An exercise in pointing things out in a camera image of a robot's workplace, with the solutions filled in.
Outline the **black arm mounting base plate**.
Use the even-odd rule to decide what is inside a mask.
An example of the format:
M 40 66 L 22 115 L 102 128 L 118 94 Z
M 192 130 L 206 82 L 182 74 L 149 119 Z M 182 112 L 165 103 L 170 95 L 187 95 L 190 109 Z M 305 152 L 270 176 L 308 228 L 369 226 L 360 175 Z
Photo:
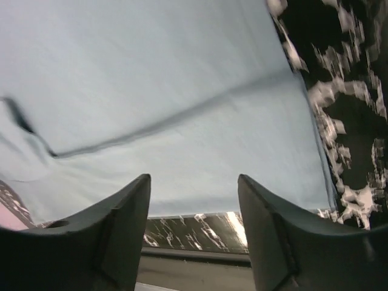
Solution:
M 247 255 L 142 249 L 138 282 L 175 290 L 254 290 Z

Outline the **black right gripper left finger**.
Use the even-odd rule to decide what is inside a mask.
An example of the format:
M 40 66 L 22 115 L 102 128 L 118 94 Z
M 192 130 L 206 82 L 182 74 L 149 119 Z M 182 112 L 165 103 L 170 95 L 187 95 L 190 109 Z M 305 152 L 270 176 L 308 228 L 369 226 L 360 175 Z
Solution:
M 31 229 L 37 244 L 27 290 L 133 290 L 151 192 L 142 174 L 117 193 L 43 229 Z

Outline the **light blue t-shirt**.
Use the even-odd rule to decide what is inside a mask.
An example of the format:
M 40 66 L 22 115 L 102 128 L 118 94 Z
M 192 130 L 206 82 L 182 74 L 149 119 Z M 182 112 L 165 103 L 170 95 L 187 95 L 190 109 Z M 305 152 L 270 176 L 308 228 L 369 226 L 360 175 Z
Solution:
M 150 216 L 239 209 L 245 173 L 334 191 L 264 1 L 2 1 L 1 179 L 36 222 L 152 176 Z

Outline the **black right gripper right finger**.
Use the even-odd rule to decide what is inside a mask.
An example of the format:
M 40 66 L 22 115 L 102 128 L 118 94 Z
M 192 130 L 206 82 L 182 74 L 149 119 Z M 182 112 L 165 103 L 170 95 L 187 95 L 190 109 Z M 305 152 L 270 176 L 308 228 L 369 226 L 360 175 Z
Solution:
M 257 290 L 367 290 L 362 230 L 302 209 L 245 174 L 238 197 Z

